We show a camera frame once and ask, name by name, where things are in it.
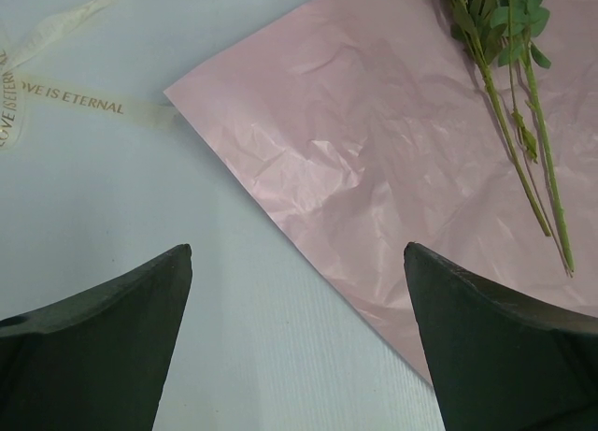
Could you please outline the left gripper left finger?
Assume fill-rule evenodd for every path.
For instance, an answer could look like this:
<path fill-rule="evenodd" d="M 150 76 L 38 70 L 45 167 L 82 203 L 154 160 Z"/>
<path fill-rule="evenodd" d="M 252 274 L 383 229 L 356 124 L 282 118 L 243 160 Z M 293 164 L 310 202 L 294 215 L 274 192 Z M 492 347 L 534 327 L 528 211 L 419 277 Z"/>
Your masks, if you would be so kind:
<path fill-rule="evenodd" d="M 4 430 L 151 430 L 192 285 L 192 248 L 1 322 Z"/>

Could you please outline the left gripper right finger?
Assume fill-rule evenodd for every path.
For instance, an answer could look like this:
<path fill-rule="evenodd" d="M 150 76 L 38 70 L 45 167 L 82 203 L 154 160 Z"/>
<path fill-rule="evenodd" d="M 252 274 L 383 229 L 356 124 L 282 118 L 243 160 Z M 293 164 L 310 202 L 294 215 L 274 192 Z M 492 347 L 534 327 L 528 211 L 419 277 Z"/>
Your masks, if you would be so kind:
<path fill-rule="evenodd" d="M 447 430 L 594 430 L 597 320 L 415 242 L 406 283 Z"/>

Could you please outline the pink wrapping paper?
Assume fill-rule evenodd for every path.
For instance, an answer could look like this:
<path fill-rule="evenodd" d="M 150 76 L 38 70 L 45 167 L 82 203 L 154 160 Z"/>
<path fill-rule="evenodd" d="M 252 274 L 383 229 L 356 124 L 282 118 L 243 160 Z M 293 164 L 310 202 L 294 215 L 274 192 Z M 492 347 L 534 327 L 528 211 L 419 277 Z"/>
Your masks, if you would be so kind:
<path fill-rule="evenodd" d="M 439 0 L 311 0 L 166 96 L 297 250 L 417 372 L 417 241 L 597 311 L 597 0 L 546 0 L 541 98 L 576 270 L 564 273 Z"/>

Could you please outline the rust orange rose stem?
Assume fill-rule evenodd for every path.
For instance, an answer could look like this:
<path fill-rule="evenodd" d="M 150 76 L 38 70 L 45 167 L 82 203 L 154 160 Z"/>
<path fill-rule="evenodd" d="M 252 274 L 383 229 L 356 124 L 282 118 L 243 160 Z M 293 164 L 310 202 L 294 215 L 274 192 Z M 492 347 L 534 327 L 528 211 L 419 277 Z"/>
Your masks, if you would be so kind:
<path fill-rule="evenodd" d="M 546 209 L 535 187 L 534 176 L 523 166 L 538 159 L 537 139 L 529 130 L 517 105 L 515 66 L 527 59 L 531 45 L 533 9 L 525 0 L 447 0 L 451 36 L 463 44 L 468 58 L 482 78 L 490 109 L 498 123 L 509 160 L 515 167 L 532 212 L 547 237 L 552 235 Z M 493 77 L 495 66 L 509 72 L 511 101 L 502 104 Z"/>

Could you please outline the light pink carnation stem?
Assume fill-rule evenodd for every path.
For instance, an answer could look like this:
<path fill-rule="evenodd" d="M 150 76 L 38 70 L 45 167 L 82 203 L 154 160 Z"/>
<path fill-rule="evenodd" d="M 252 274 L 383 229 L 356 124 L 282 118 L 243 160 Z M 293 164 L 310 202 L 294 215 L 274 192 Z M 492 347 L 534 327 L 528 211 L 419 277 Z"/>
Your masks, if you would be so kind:
<path fill-rule="evenodd" d="M 505 27 L 506 57 L 499 59 L 500 64 L 518 66 L 527 83 L 529 91 L 527 106 L 534 116 L 536 147 L 543 158 L 547 193 L 556 227 L 552 237 L 561 254 L 565 272 L 568 276 L 572 276 L 575 272 L 575 260 L 534 71 L 536 67 L 543 69 L 551 67 L 550 59 L 534 42 L 544 32 L 550 18 L 550 12 L 543 6 L 543 2 L 544 0 L 499 0 L 491 21 L 495 25 Z"/>

